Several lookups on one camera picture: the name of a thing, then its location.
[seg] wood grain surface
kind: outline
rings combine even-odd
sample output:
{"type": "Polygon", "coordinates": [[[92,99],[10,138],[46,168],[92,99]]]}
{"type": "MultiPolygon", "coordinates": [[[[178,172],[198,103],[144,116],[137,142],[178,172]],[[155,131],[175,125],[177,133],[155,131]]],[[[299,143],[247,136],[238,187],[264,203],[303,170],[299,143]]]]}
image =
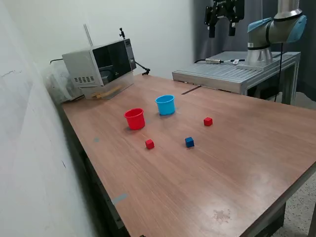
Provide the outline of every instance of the wood grain surface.
{"type": "Polygon", "coordinates": [[[181,95],[194,85],[135,80],[110,101],[64,105],[111,199],[127,195],[116,209],[132,237],[238,237],[316,161],[315,111],[203,87],[181,95]],[[158,114],[163,94],[175,95],[171,116],[158,114]],[[123,115],[135,107],[146,126],[130,131],[123,115]]]}

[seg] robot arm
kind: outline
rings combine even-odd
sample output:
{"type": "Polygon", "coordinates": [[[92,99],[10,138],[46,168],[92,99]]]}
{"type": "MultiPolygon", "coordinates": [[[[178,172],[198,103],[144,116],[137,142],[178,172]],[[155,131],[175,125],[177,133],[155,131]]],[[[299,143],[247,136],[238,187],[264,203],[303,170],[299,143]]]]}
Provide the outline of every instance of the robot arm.
{"type": "Polygon", "coordinates": [[[236,24],[244,18],[244,0],[214,0],[213,6],[206,7],[204,23],[210,38],[215,37],[215,25],[224,17],[230,22],[229,36],[235,36],[236,24]]]}
{"type": "Polygon", "coordinates": [[[266,18],[248,26],[246,64],[269,64],[272,62],[271,44],[296,42],[301,38],[307,18],[299,9],[299,3],[299,0],[278,0],[274,19],[266,18]]]}

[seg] floor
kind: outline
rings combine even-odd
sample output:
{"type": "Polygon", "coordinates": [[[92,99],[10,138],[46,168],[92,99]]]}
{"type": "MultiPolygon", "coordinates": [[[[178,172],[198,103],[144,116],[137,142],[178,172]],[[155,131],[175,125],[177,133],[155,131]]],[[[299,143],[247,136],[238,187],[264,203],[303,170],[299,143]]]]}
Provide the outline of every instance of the floor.
{"type": "MultiPolygon", "coordinates": [[[[303,93],[296,93],[295,105],[316,110],[316,102],[303,93]]],[[[306,237],[310,228],[316,201],[316,174],[314,174],[287,202],[284,226],[273,237],[306,237]]]]}

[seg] dark curtain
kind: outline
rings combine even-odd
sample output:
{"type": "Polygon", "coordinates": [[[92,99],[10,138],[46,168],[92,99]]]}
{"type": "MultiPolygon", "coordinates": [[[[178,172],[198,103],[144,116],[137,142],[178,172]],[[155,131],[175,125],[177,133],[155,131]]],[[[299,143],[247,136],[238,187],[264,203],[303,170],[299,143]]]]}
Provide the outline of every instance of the dark curtain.
{"type": "MultiPolygon", "coordinates": [[[[276,0],[263,1],[263,16],[274,17],[277,13],[276,0]]],[[[300,1],[300,9],[307,16],[307,25],[302,38],[296,43],[284,44],[284,51],[301,52],[301,62],[298,74],[297,91],[303,92],[310,99],[316,101],[316,66],[314,65],[314,52],[316,52],[316,1],[300,1]]],[[[278,45],[272,46],[273,51],[280,51],[278,45]]]]}
{"type": "MultiPolygon", "coordinates": [[[[193,0],[193,26],[195,39],[195,60],[205,59],[223,51],[247,51],[247,28],[251,22],[274,17],[277,13],[277,0],[245,0],[245,18],[240,21],[234,37],[228,36],[229,22],[221,19],[216,25],[216,36],[208,37],[207,26],[204,25],[205,7],[212,5],[211,0],[193,0]]],[[[284,44],[284,51],[302,52],[298,77],[297,91],[305,93],[316,101],[316,66],[314,66],[313,52],[316,51],[316,1],[302,0],[300,8],[307,15],[308,22],[302,38],[296,43],[284,44]]],[[[272,51],[280,51],[279,45],[272,45],[272,51]]],[[[276,86],[275,80],[267,82],[276,86]]]]}

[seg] metal rod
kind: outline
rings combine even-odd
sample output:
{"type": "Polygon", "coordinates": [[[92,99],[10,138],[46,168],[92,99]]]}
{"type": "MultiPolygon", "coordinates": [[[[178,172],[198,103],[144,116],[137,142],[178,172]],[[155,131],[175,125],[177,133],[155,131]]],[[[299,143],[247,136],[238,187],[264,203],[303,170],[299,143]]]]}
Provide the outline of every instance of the metal rod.
{"type": "Polygon", "coordinates": [[[92,39],[91,39],[91,36],[90,36],[90,33],[89,33],[89,29],[87,27],[87,24],[84,24],[83,27],[85,29],[85,33],[87,34],[90,46],[92,47],[93,46],[93,42],[92,42],[92,39]]]}

